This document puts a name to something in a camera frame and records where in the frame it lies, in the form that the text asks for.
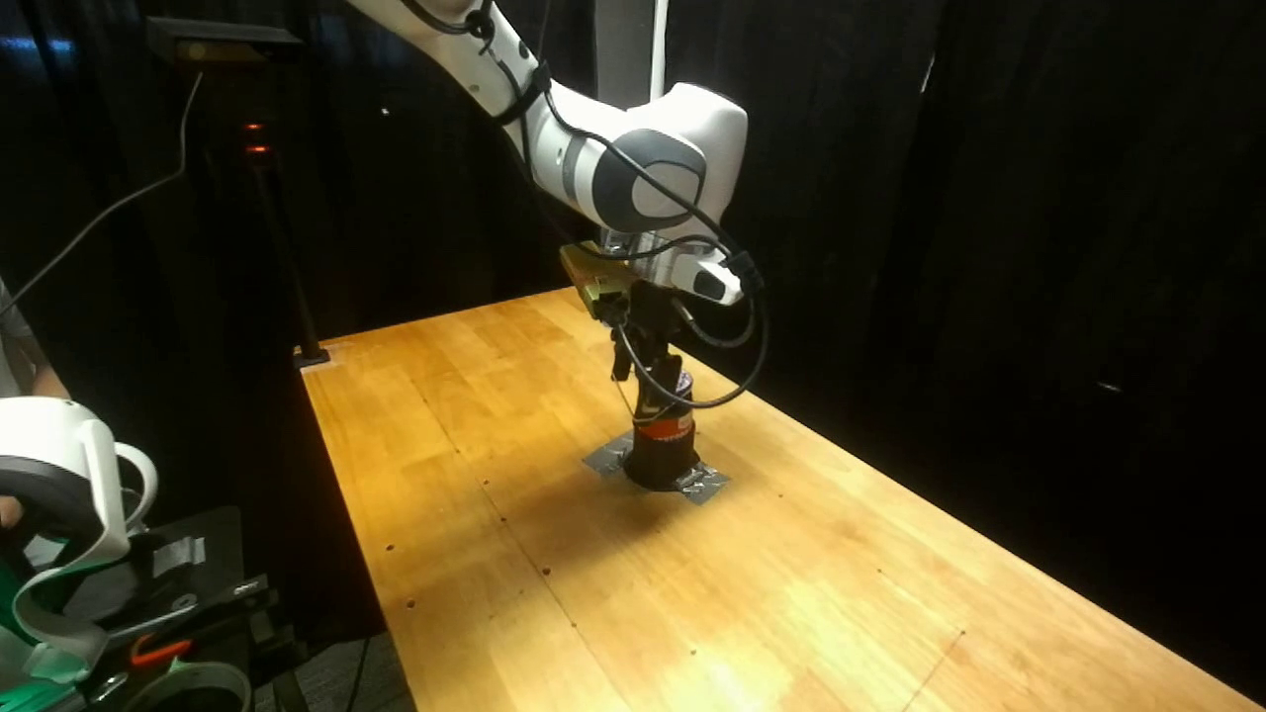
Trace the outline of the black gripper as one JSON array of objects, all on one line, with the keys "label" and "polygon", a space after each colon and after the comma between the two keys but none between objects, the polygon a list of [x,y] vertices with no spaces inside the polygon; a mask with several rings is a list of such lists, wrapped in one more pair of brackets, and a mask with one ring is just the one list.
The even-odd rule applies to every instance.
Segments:
[{"label": "black gripper", "polygon": [[[628,379],[636,346],[669,346],[684,333],[684,313],[674,287],[651,279],[609,286],[593,299],[593,315],[612,328],[612,385]],[[689,406],[694,385],[674,353],[636,356],[636,402],[640,406]]]}]

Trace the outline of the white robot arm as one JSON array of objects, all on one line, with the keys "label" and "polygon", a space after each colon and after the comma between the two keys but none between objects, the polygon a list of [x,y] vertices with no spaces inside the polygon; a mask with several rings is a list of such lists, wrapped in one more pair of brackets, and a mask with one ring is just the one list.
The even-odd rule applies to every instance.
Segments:
[{"label": "white robot arm", "polygon": [[760,328],[756,269],[725,242],[747,112],[732,100],[676,84],[667,95],[612,105],[557,84],[521,44],[496,0],[347,0],[362,17],[423,51],[467,100],[504,125],[525,178],[603,229],[583,255],[622,278],[590,313],[619,341],[619,377],[674,406],[689,406],[689,379],[669,373],[667,315],[640,296],[694,319],[684,296],[747,309],[743,346]]}]

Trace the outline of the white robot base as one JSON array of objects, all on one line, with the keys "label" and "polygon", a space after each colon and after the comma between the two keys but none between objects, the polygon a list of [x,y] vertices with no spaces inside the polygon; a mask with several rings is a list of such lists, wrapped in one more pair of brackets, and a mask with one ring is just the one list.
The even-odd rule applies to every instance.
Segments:
[{"label": "white robot base", "polygon": [[98,626],[74,626],[35,602],[39,585],[119,563],[159,499],[159,465],[123,444],[97,410],[63,394],[0,398],[0,489],[43,518],[43,538],[70,543],[11,597],[24,635],[49,652],[97,660],[107,648]]}]

